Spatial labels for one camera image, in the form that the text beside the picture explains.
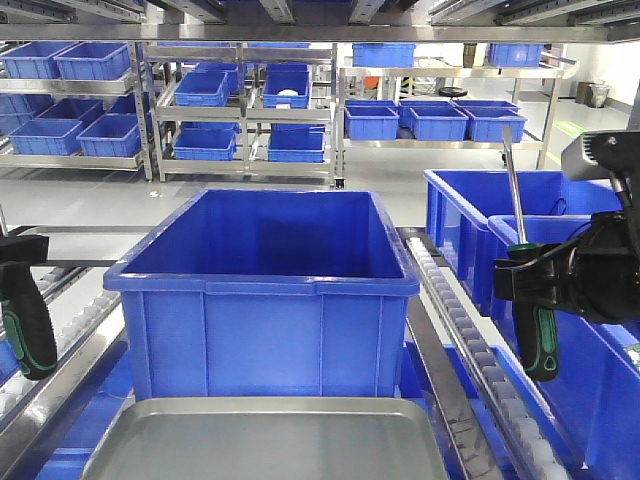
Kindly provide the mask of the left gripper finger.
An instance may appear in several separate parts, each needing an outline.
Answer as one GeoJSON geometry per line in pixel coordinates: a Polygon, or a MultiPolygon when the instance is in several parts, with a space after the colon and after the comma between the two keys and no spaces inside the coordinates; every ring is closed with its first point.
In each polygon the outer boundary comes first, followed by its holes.
{"type": "Polygon", "coordinates": [[[2,236],[1,263],[20,262],[39,265],[48,258],[49,238],[42,235],[2,236]]]}

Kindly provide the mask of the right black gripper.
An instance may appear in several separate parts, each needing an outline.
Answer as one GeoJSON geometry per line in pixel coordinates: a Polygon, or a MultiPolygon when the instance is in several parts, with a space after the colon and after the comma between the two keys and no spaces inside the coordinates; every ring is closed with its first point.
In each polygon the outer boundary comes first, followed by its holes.
{"type": "Polygon", "coordinates": [[[562,243],[511,246],[493,262],[495,296],[553,303],[595,324],[639,320],[639,256],[621,211],[599,212],[562,243]]]}

